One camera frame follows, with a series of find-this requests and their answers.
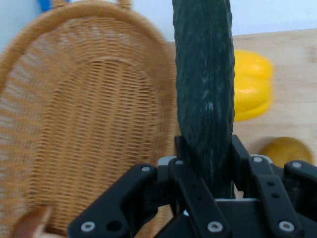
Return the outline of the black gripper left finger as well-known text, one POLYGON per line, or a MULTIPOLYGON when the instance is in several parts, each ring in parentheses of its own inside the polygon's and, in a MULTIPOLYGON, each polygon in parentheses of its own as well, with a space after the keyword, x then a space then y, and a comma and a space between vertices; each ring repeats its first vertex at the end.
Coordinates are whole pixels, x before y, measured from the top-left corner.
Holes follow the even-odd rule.
POLYGON ((177 156, 164 166, 129 169, 68 226, 70 238, 132 238, 158 209, 168 205, 172 219, 159 238, 229 238, 232 231, 204 181, 186 162, 188 147, 175 138, 177 156))

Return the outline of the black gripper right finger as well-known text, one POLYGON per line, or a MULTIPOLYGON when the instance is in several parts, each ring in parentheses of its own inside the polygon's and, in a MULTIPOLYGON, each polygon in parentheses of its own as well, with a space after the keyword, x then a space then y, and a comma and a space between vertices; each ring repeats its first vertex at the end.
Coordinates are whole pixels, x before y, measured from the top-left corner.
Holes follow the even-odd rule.
POLYGON ((257 198, 272 238, 317 236, 317 168, 301 160, 276 166, 250 155, 237 135, 231 139, 232 178, 246 198, 257 198))

